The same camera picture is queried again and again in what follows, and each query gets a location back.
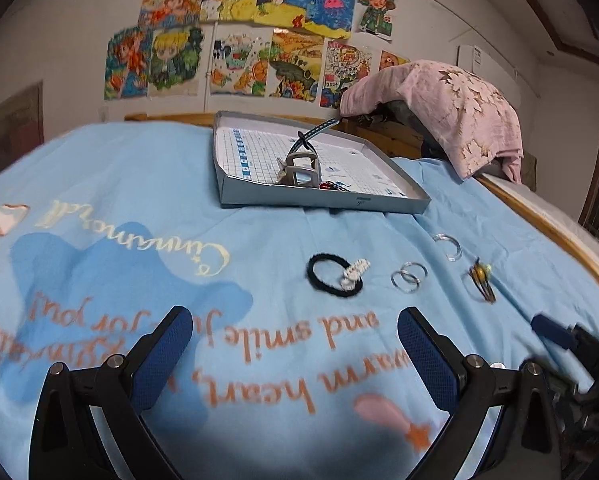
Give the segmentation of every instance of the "orange star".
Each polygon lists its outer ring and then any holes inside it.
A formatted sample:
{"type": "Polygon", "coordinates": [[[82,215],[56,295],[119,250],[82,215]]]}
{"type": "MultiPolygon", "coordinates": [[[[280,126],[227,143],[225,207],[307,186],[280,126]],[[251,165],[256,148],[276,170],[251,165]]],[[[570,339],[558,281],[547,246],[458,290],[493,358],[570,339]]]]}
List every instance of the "orange star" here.
{"type": "Polygon", "coordinates": [[[424,424],[423,426],[417,426],[411,422],[411,428],[404,436],[406,440],[413,444],[413,449],[416,453],[426,451],[431,446],[431,441],[428,438],[431,432],[431,425],[424,424]]]}

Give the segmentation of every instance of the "blue bed sheet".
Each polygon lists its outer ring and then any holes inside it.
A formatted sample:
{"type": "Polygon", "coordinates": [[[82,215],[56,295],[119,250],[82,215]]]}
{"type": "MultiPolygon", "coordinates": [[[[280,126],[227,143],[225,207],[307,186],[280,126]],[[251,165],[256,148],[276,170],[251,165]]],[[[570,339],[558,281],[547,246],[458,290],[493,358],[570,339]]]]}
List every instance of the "blue bed sheet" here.
{"type": "Polygon", "coordinates": [[[545,312],[599,336],[595,280],[481,184],[442,162],[397,163],[432,197],[425,214],[222,209],[210,131],[175,123],[86,126],[3,172],[0,461],[13,479],[27,478],[50,364],[100,365],[175,304],[192,312],[194,336],[144,418],[184,478],[403,480],[447,418],[397,338],[406,306],[463,353],[510,368],[540,354],[589,384],[530,320],[545,312]],[[460,241],[459,261],[437,233],[460,241]],[[368,259],[361,293],[313,290],[316,253],[368,259]],[[492,305],[467,275],[478,256],[493,266],[492,305]],[[413,294],[390,282],[407,260],[429,270],[413,294]]]}

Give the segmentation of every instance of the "pink floral blanket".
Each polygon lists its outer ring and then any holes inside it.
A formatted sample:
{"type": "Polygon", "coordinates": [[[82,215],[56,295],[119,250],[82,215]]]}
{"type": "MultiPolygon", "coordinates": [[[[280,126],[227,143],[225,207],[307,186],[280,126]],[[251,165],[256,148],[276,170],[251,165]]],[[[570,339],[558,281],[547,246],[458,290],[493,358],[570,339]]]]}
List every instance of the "pink floral blanket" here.
{"type": "Polygon", "coordinates": [[[517,113],[501,92],[456,66],[419,60],[367,76],[345,91],[343,117],[367,114],[403,100],[466,179],[496,157],[510,180],[521,182],[523,150],[517,113]]]}

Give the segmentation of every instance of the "wall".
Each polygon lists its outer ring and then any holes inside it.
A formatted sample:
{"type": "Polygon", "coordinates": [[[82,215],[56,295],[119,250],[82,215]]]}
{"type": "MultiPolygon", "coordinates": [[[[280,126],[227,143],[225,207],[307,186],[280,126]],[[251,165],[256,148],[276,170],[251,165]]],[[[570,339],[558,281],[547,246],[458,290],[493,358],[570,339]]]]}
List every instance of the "wall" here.
{"type": "MultiPolygon", "coordinates": [[[[121,120],[130,112],[204,111],[196,97],[103,101],[103,70],[108,39],[136,22],[141,0],[16,0],[0,21],[0,102],[38,80],[44,81],[44,134],[51,139],[108,114],[121,120]]],[[[392,45],[367,34],[352,44],[386,48],[411,59],[455,62],[460,44],[477,44],[506,68],[521,74],[523,132],[531,130],[537,62],[524,42],[486,0],[398,0],[399,19],[392,45]]],[[[201,66],[205,72],[212,26],[201,66]]],[[[379,56],[375,56],[375,65],[379,56]]],[[[332,110],[274,98],[212,96],[206,111],[223,108],[328,117],[332,110]]]]}
{"type": "Polygon", "coordinates": [[[577,221],[599,147],[599,84],[541,65],[539,93],[525,143],[537,157],[537,194],[577,221]]]}

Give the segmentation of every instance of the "metal screw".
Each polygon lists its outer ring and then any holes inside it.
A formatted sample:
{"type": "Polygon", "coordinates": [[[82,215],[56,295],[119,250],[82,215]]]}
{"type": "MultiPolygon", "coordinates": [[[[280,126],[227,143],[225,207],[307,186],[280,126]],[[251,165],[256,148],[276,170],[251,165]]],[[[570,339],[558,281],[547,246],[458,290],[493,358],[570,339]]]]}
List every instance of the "metal screw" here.
{"type": "Polygon", "coordinates": [[[124,356],[120,354],[111,355],[106,360],[106,364],[110,368],[119,368],[122,364],[124,364],[124,356]]]}
{"type": "Polygon", "coordinates": [[[466,358],[466,361],[468,361],[468,364],[473,368],[481,368],[484,366],[484,360],[477,354],[470,354],[470,356],[466,358]]]}
{"type": "Polygon", "coordinates": [[[63,369],[64,369],[63,363],[52,363],[50,365],[50,368],[48,369],[48,373],[50,373],[51,375],[59,375],[63,369]]]}
{"type": "Polygon", "coordinates": [[[526,365],[526,370],[528,370],[533,375],[539,375],[541,373],[541,367],[536,363],[528,363],[526,365]]]}

